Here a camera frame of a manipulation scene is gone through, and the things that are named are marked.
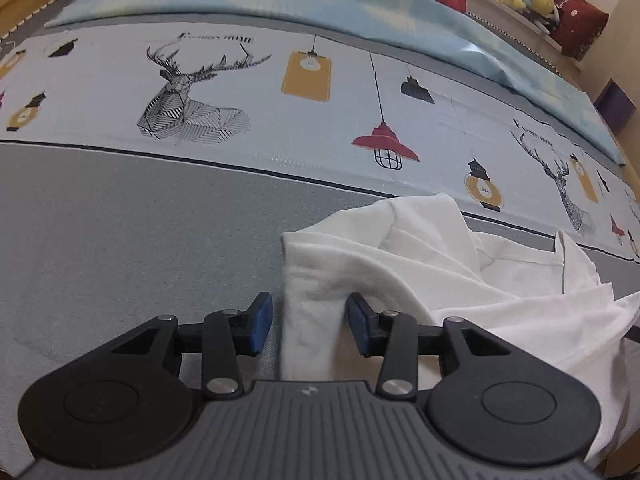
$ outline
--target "metal screw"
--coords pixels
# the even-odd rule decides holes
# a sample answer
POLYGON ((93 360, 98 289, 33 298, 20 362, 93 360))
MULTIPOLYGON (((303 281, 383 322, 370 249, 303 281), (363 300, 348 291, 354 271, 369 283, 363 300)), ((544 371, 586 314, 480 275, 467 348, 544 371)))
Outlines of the metal screw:
POLYGON ((410 394, 414 390, 414 386, 402 379, 389 379, 382 383, 382 390, 389 395, 396 397, 410 394))
POLYGON ((232 394, 238 389, 238 383, 229 377, 216 377, 207 383, 207 390, 215 394, 232 394))

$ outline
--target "mattress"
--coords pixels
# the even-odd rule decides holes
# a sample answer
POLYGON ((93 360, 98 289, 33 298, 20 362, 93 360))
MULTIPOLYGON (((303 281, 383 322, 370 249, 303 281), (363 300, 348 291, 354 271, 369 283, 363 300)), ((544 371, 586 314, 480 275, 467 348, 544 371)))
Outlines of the mattress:
MULTIPOLYGON (((31 460, 15 417, 24 389, 157 314, 197 322, 270 291, 267 349, 242 371, 277 378, 280 234, 340 209, 446 192, 473 230, 551 250, 562 229, 617 298, 638 290, 640 211, 620 168, 468 70, 255 16, 108 18, 7 40, 0 463, 11 473, 31 460)), ((640 426, 629 344, 623 436, 640 426)), ((185 360, 187 383, 198 366, 185 360)))

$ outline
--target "pendant lamp illustration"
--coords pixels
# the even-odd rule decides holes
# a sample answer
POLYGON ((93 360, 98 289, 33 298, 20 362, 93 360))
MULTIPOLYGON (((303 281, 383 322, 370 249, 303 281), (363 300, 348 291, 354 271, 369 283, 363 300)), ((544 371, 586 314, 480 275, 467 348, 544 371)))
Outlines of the pendant lamp illustration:
POLYGON ((620 227, 618 227, 618 224, 616 224, 616 221, 613 219, 613 216, 611 217, 611 230, 613 231, 613 234, 616 235, 616 238, 618 239, 618 243, 620 245, 622 245, 622 237, 626 235, 626 233, 620 229, 620 227))
POLYGON ((584 194, 592 202, 598 203, 598 196, 596 195, 596 190, 593 187, 591 179, 589 178, 589 173, 587 173, 587 170, 584 169, 584 166, 582 165, 580 160, 578 160, 578 157, 576 157, 573 153, 569 158, 571 160, 572 166, 574 167, 575 173, 578 175, 578 180, 580 181, 580 185, 584 190, 584 194))
POLYGON ((407 77, 406 81, 400 85, 400 91, 404 95, 413 97, 414 99, 420 99, 420 101, 425 101, 434 105, 435 102, 433 102, 433 98, 431 97, 431 94, 429 94, 429 91, 426 88, 420 86, 418 80, 414 79, 411 76, 409 65, 407 63, 405 63, 405 65, 409 76, 407 77))
POLYGON ((292 52, 282 81, 282 93, 326 102, 331 95, 331 60, 318 56, 316 37, 308 52, 292 52))
POLYGON ((420 161, 418 155, 409 147, 405 146, 398 140, 398 136, 394 131, 385 123, 385 116, 382 111, 382 101, 380 100, 380 88, 378 87, 378 76, 376 75, 376 69, 373 66, 373 57, 369 52, 371 59, 371 68, 373 70, 373 77, 376 81, 376 91, 378 93, 378 105, 380 106, 380 125, 373 128, 371 135, 357 137, 353 140, 354 146, 361 146, 363 148, 372 148, 374 152, 374 158, 376 163, 382 168, 388 170, 401 170, 402 158, 410 158, 411 160, 420 161))
POLYGON ((13 52, 7 58, 7 60, 2 63, 2 65, 0 65, 0 79, 2 79, 9 73, 9 71, 22 60, 26 53, 26 50, 18 50, 16 52, 13 52))
POLYGON ((6 130, 8 132, 17 132, 20 128, 23 128, 31 121, 33 121, 40 108, 41 102, 45 99, 44 92, 36 95, 31 101, 24 107, 20 108, 15 114, 9 118, 6 130))
POLYGON ((466 190, 482 207, 493 211, 500 211, 504 206, 504 199, 498 187, 491 182, 485 168, 477 160, 468 164, 471 172, 465 178, 466 190))
POLYGON ((607 186, 607 181, 603 179, 602 175, 600 174, 600 172, 598 170, 596 170, 596 173, 600 177, 600 181, 601 181, 602 185, 604 186, 604 189, 607 190, 607 193, 611 193, 610 190, 609 190, 609 186, 607 186))
POLYGON ((631 248, 634 251, 634 254, 640 258, 640 254, 638 254, 638 248, 636 247, 636 242, 634 241, 634 238, 631 235, 631 231, 627 231, 628 235, 629 235, 629 242, 631 243, 631 248))
POLYGON ((74 49, 74 43, 78 41, 78 38, 65 43, 64 45, 58 47, 55 51, 49 54, 49 57, 63 57, 66 56, 69 52, 74 49))

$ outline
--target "red lamp illustration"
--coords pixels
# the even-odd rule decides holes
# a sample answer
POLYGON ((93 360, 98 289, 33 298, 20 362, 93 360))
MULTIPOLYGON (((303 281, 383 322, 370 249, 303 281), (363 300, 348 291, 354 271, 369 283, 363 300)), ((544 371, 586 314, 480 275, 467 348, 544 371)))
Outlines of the red lamp illustration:
POLYGON ((354 146, 373 149, 376 162, 382 168, 386 168, 388 170, 401 170, 403 157, 416 160, 418 162, 420 161, 420 158, 418 158, 418 155, 414 150, 400 142, 398 140, 398 136, 385 123, 385 116, 382 111, 382 101, 380 100, 380 88, 378 87, 378 76, 376 75, 376 69, 373 66, 373 57, 370 52, 369 57, 371 59, 373 77, 376 81, 378 105, 380 106, 380 118, 382 121, 379 126, 373 128, 371 135, 357 137, 353 140, 352 144, 354 146))
POLYGON ((618 243, 622 245, 622 237, 626 236, 626 233, 622 229, 620 229, 620 227, 618 227, 618 224, 616 224, 616 221, 613 219, 613 216, 611 217, 611 230, 613 231, 613 234, 616 235, 616 238, 618 239, 618 243))

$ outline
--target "blanket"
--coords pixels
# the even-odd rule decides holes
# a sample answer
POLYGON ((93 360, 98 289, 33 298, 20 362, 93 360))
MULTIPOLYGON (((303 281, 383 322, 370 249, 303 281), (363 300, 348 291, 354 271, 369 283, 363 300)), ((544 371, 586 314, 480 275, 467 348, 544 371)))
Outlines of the blanket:
POLYGON ((77 0, 48 25, 157 12, 264 16, 422 52, 514 89, 625 163, 587 94, 434 0, 77 0))
MULTIPOLYGON (((283 238, 283 380, 375 382, 382 358, 361 357, 344 323, 346 298, 360 292, 375 310, 421 324, 464 317, 581 380, 602 409, 588 459, 617 435, 628 400, 620 339, 640 292, 615 301, 564 233, 554 252, 475 233, 440 194, 337 212, 283 238)), ((419 387, 439 379, 437 359, 421 357, 419 387)))

